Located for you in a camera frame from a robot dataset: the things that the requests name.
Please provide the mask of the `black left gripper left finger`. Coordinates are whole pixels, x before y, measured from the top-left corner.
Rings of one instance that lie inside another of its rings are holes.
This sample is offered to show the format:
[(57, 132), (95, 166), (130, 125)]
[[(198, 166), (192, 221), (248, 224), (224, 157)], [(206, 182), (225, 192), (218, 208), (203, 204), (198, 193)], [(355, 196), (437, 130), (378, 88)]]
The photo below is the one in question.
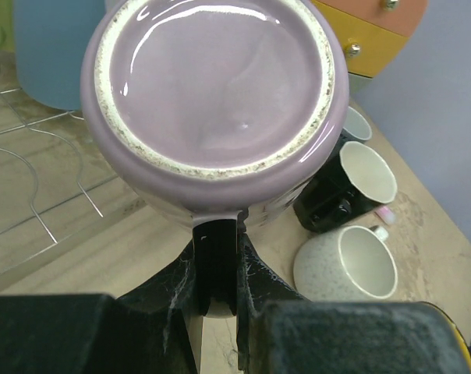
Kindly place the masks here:
[(193, 245), (119, 298), (0, 295), (0, 373), (197, 373)]

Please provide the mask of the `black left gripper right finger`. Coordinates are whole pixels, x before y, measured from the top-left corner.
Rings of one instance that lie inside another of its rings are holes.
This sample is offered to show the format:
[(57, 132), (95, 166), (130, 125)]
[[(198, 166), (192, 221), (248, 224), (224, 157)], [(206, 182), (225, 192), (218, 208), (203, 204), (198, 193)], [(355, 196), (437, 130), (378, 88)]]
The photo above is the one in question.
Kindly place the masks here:
[(471, 373), (459, 331), (426, 302), (311, 302), (238, 236), (244, 373)]

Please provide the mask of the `black mug cream inside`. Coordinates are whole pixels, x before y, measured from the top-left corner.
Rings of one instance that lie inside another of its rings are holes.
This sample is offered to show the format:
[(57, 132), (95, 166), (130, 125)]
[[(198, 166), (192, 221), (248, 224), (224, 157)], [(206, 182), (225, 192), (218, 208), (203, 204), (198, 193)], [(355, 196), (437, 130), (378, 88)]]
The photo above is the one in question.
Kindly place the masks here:
[(325, 233), (395, 200), (398, 184), (374, 149), (345, 143), (312, 177), (293, 209), (308, 231)]

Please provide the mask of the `lilac mug black handle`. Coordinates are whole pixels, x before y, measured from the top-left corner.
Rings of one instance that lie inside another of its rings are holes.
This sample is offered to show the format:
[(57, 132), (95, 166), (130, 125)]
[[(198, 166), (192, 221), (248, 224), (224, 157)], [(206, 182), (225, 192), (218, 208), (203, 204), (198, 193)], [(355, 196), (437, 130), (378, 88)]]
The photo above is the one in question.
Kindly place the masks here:
[(340, 44), (308, 1), (120, 1), (80, 77), (105, 160), (193, 237), (200, 313), (236, 314), (238, 234), (280, 215), (347, 112)]

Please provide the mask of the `blue cup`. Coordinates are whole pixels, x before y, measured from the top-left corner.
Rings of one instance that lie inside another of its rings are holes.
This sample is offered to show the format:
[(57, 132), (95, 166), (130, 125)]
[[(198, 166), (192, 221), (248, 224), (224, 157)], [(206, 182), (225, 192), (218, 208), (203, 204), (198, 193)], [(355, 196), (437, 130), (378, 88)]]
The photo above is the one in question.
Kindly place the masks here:
[(81, 108), (83, 56), (104, 15), (100, 0), (14, 1), (16, 72), (29, 97), (50, 108)]

